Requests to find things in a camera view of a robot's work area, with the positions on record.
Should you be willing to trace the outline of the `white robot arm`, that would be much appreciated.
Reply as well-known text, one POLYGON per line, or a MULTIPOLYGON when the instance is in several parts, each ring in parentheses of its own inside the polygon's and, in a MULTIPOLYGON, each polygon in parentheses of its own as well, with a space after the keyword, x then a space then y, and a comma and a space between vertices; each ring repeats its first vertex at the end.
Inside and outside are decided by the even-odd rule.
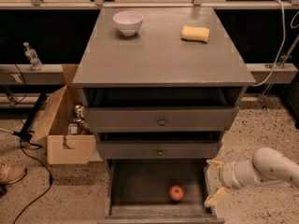
POLYGON ((206 162, 218 168, 221 184, 207 196, 205 207, 215 206, 233 190, 246 187, 293 186, 299 189, 299 165, 270 147, 257 149, 252 158, 245 161, 206 162))

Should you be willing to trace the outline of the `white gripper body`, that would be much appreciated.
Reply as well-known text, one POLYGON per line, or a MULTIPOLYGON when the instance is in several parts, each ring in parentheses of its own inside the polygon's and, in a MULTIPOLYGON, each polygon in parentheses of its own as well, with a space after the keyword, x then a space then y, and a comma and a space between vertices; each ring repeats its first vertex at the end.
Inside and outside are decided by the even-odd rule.
POLYGON ((237 179, 235 166, 235 161, 226 162, 219 170, 219 180, 227 189, 238 190, 243 188, 237 179))

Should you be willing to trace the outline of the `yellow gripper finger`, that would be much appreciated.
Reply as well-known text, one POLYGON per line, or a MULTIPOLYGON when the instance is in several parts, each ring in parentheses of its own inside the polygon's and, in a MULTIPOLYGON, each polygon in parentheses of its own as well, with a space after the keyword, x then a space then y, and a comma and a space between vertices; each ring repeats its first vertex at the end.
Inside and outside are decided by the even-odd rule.
POLYGON ((220 169, 224 165, 223 162, 216 161, 216 160, 207 160, 206 163, 209 164, 209 165, 212 165, 212 166, 214 166, 218 169, 220 169))
POLYGON ((230 190, 223 186, 217 186, 206 198, 204 205, 205 207, 215 206, 220 203, 230 194, 230 190))

